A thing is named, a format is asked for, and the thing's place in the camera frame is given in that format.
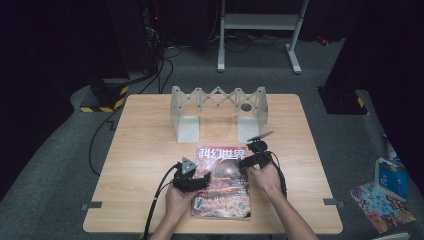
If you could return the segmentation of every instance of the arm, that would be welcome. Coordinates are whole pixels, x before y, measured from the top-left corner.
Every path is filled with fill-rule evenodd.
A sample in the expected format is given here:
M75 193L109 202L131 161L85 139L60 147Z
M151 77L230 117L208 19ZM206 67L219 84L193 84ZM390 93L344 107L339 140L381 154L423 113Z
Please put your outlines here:
M249 172L255 177L259 189L268 196L286 230L288 239L318 239L302 216L284 197L277 169L272 164L268 164L261 170L250 167Z
M169 185L166 192L166 214L150 240L170 239L180 218L187 212L191 200L198 192L182 193Z

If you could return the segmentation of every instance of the black cable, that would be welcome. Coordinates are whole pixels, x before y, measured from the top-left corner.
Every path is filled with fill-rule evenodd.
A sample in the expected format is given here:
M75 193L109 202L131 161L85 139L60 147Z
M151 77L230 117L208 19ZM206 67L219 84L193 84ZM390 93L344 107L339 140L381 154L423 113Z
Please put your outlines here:
M149 211L149 216L147 217L147 221L146 221L146 226L144 228L144 235L142 238L140 238L141 240L147 240L147 235L149 235L149 227L150 227L150 222L152 221L152 217L153 217L153 212L155 211L155 207L156 207L156 203L158 201L158 197L160 192L162 191L163 187L162 184L165 181L166 177L169 175L169 173L174 169L174 168L178 168L178 164L175 164L174 166L172 166L164 175L164 177L162 178L162 181L160 182L158 189L156 190L155 196L153 198L153 202L152 205L150 206L150 211Z
M168 74L168 77L166 77L165 82L162 85L162 88L160 89L160 94L163 93L163 89L165 88L166 83L168 82L169 78L171 77L171 74L174 72L174 64L171 62L171 60L164 58L163 60L169 62L169 64L171 64L171 72Z
M88 149L88 163L90 164L90 169L91 171L96 174L97 176L100 176L100 173L98 173L94 167L93 167L93 163L92 163L92 159L91 159L91 151L93 149L93 143L94 143L94 139L97 135L97 133L99 132L100 128L107 122L109 121L110 118L112 118L117 112L119 112L122 109L122 106L116 110L115 112L113 112L109 117L107 117L101 124L99 127L97 127L96 132L94 132L93 137L91 138L91 142L90 142L90 147Z
M161 71L162 71L162 68L163 68L163 61L162 61L162 64L161 64L161 66L160 66L160 68L158 69L158 71L156 72L156 75L155 75L155 77L143 88L143 89L141 89L139 92L138 92L138 94L141 94L142 92L144 92L144 90L146 90L146 88L147 87L149 87L150 86L150 84L152 84L153 83L153 81L155 81L156 80L156 78L158 78L158 76L159 76L159 74L161 73ZM128 83L128 85L129 84L133 84L133 83L135 83L135 82L140 82L140 81L144 81L144 80L147 80L148 78L147 78L147 76L145 76L145 77L141 77L141 78L138 78L138 79L134 79L134 80L132 80L131 82L127 82ZM118 113L121 109L123 109L123 105L118 109L118 110L116 110L115 112L113 112L109 117L107 117L100 125L99 125L99 127L97 127L97 129L96 129L96 131L94 132L94 134L93 134L93 137L91 138L91 142L90 142L90 146L89 146L89 149L88 149L88 163L89 163L89 165L90 165L90 169L91 169L91 171L95 174L95 175L97 175L97 176L100 176L100 173L99 172L97 172L95 169L94 169L94 167L93 167L93 163L92 163L92 157L91 157L91 152L92 152L92 149L93 149L93 144L94 144L94 139L96 138L96 136L97 136L97 133L99 132L99 130L100 130L100 128L106 123L106 122L109 122L109 119L111 119L116 113Z

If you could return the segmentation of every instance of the magazine cover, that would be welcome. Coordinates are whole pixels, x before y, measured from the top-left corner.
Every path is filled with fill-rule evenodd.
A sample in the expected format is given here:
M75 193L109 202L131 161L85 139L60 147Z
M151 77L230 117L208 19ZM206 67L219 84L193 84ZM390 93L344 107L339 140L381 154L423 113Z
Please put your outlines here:
M199 146L194 178L211 172L209 185L192 202L191 216L202 218L250 218L247 170L238 162L246 156L246 147Z
M375 187L402 202L408 200L408 172L400 162L377 159L375 163Z
M353 188L350 194L379 233L415 221L404 203L375 189L373 182Z

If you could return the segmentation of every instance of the white metal stand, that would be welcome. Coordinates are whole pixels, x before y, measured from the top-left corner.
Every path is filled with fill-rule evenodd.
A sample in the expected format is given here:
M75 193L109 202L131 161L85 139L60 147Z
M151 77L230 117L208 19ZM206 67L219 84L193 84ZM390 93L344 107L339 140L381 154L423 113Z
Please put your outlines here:
M231 93L224 92L216 87L211 93L205 93L201 88L196 88L191 94L183 93L179 87L172 87L170 118L174 125L178 143L199 141L199 116L185 115L184 107L194 106L198 112L203 111L203 104L212 102L217 107L224 102L234 105L234 112L240 110L251 112L252 116L237 116L238 141L247 143L252 136L259 135L263 126L268 122L268 102L265 87L259 87L256 92L246 94L241 88L236 88Z
M296 46L297 38L299 37L300 28L302 27L308 2L309 0L303 0L299 14L226 14L225 0L222 0L218 72L224 72L225 70L225 29L261 29L293 31L291 43L286 44L286 50L294 73L300 74L302 70L300 69L299 62L297 61L296 54L294 53L294 48Z

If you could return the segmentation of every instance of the white shelf frame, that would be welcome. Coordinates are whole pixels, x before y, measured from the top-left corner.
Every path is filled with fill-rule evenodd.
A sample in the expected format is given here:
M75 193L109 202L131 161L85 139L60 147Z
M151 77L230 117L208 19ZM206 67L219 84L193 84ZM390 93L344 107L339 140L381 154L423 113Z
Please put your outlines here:
M222 0L221 28L218 50L218 72L225 71L225 29L259 29L259 30L291 30L293 36L291 42L286 44L287 54L294 73L301 74L299 61L294 48L305 17L309 0L303 0L299 14L226 14L225 0Z

